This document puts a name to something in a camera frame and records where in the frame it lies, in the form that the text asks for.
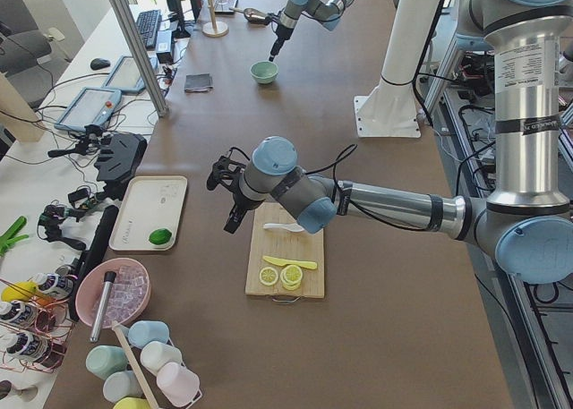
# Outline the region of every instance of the yellow plastic knife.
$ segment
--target yellow plastic knife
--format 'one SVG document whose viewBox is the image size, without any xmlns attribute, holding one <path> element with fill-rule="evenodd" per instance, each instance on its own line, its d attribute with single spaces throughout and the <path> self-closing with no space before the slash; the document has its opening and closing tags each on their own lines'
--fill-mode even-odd
<svg viewBox="0 0 573 409">
<path fill-rule="evenodd" d="M 270 257 L 269 255 L 263 255 L 262 259 L 275 266 L 286 266 L 287 264 L 295 264 L 301 268 L 308 268 L 309 270 L 315 270 L 319 265 L 316 261 L 300 261 L 300 260 L 288 260 L 288 259 L 278 259 L 277 257 Z"/>
</svg>

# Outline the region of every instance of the paint bottle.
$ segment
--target paint bottle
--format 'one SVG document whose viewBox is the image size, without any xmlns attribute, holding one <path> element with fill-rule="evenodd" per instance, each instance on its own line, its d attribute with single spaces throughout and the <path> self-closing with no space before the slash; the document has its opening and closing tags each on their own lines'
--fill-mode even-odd
<svg viewBox="0 0 573 409">
<path fill-rule="evenodd" d="M 22 330 L 36 329 L 46 333 L 56 327 L 56 316 L 33 304 L 13 300 L 0 302 L 0 322 Z"/>
<path fill-rule="evenodd" d="M 62 364 L 65 347 L 29 331 L 21 331 L 0 337 L 0 351 L 22 361 L 54 369 Z"/>
<path fill-rule="evenodd" d="M 38 291 L 56 300 L 68 298 L 73 290 L 73 281 L 56 273 L 37 273 L 32 281 L 38 285 Z"/>
</svg>

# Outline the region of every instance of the computer mouse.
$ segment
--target computer mouse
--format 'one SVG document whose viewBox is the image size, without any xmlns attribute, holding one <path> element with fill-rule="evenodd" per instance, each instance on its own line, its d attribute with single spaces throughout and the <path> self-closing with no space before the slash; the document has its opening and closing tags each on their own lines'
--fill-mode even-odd
<svg viewBox="0 0 573 409">
<path fill-rule="evenodd" d="M 104 67 L 109 67 L 111 63 L 105 58 L 94 58 L 90 63 L 90 68 L 92 71 L 98 71 Z"/>
</svg>

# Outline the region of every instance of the desk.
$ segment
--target desk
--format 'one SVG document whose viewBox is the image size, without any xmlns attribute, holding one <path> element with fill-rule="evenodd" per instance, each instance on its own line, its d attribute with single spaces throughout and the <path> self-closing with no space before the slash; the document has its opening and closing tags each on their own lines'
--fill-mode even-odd
<svg viewBox="0 0 573 409">
<path fill-rule="evenodd" d="M 136 6 L 133 6 L 132 9 L 134 15 L 137 16 L 139 9 Z M 90 69 L 90 61 L 95 57 L 104 57 L 110 60 L 113 67 L 113 64 L 121 55 L 129 54 L 129 48 L 124 41 L 115 15 L 110 9 L 57 82 L 67 81 L 87 73 L 95 73 Z M 111 67 L 98 72 L 105 73 L 109 72 L 110 69 Z M 63 84 L 61 87 L 56 88 L 55 92 L 47 96 L 42 106 L 48 103 L 67 106 L 82 87 L 100 87 L 105 78 L 103 75 L 93 76 Z M 134 98 L 124 96 L 123 105 Z M 137 99 L 149 99 L 147 91 L 142 92 Z M 48 108 L 45 115 L 57 118 L 63 111 L 63 109 Z M 122 114 L 125 114 L 126 118 L 121 124 L 120 130 L 137 132 L 149 138 L 153 125 L 157 121 L 157 115 L 153 114 L 151 102 L 135 102 L 129 105 Z M 47 127 L 52 129 L 53 125 L 47 123 Z M 58 139 L 58 141 L 59 146 L 56 145 L 55 139 L 50 134 L 45 133 L 37 143 L 15 142 L 10 148 L 8 155 L 27 162 L 38 163 L 47 160 L 47 152 L 50 149 L 69 148 L 75 143 L 62 139 Z M 98 171 L 89 163 L 92 158 L 79 157 L 78 161 L 81 166 L 86 166 L 82 169 L 86 180 L 95 182 Z M 2 206 L 0 234 L 19 215 L 24 215 L 28 219 L 28 224 L 24 227 L 22 233 L 30 235 L 30 239 L 17 243 L 3 258 L 0 258 L 2 279 L 10 282 L 19 282 L 28 279 L 37 272 L 53 272 L 62 264 L 70 264 L 79 255 L 77 251 L 70 249 L 63 243 L 46 243 L 41 241 L 36 234 L 36 223 L 38 222 L 39 214 L 49 202 L 58 199 L 67 203 L 67 193 L 84 184 L 82 175 L 65 158 L 55 158 L 35 166 L 26 165 L 11 158 L 3 158 L 0 161 L 0 205 Z M 63 225 L 64 234 L 69 237 L 82 239 L 89 246 L 100 216 L 101 214 L 95 211 L 86 216 L 81 221 L 81 224 L 66 222 Z M 0 285 L 0 291 L 3 289 L 4 285 Z M 9 379 L 16 386 L 37 385 L 38 396 L 26 405 L 23 405 L 15 397 L 1 400 L 0 409 L 41 408 L 55 378 L 56 373 L 2 371 L 2 379 Z"/>
<path fill-rule="evenodd" d="M 286 0 L 240 1 L 276 11 Z M 252 215 L 226 234 L 231 196 L 205 188 L 229 146 L 249 151 L 281 135 L 306 168 L 356 142 L 339 178 L 448 193 L 429 129 L 419 140 L 355 133 L 352 98 L 378 83 L 393 13 L 391 0 L 356 0 L 335 32 L 301 20 L 266 87 L 252 81 L 249 66 L 268 57 L 269 27 L 235 15 L 227 36 L 192 38 L 168 96 L 170 115 L 156 125 L 140 167 L 189 179 L 178 242 L 164 255 L 134 258 L 152 286 L 142 318 L 171 328 L 201 378 L 198 408 L 512 407 L 462 243 L 336 217 L 325 229 L 325 299 L 281 306 L 244 294 Z M 212 74 L 214 90 L 185 95 L 183 75 L 202 72 Z M 89 332 L 74 331 L 46 409 L 111 407 L 102 381 L 83 367 Z M 109 330 L 101 343 L 115 344 Z"/>
</svg>

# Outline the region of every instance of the brown table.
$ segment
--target brown table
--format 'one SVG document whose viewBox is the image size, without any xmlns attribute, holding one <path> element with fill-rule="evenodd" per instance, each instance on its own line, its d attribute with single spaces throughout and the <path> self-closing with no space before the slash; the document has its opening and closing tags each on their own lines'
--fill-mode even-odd
<svg viewBox="0 0 573 409">
<path fill-rule="evenodd" d="M 276 11 L 285 1 L 240 6 Z M 171 113 L 141 164 L 142 174 L 189 179 L 178 241 L 165 255 L 133 257 L 152 283 L 141 317 L 169 324 L 201 378 L 200 409 L 512 407 L 464 244 L 337 217 L 325 230 L 325 299 L 278 305 L 244 294 L 252 214 L 235 235 L 223 232 L 231 195 L 205 188 L 231 145 L 250 152 L 281 135 L 306 168 L 356 142 L 340 178 L 447 195 L 429 129 L 418 140 L 356 136 L 353 96 L 378 83 L 393 17 L 391 0 L 356 0 L 334 32 L 302 19 L 266 87 L 249 67 L 268 57 L 270 27 L 236 14 L 225 19 L 227 36 L 192 38 L 168 95 Z M 185 75 L 204 72 L 214 90 L 184 94 Z M 74 331 L 47 409 L 111 407 L 84 368 L 88 334 L 83 325 Z M 101 342 L 115 342 L 109 330 Z"/>
</svg>

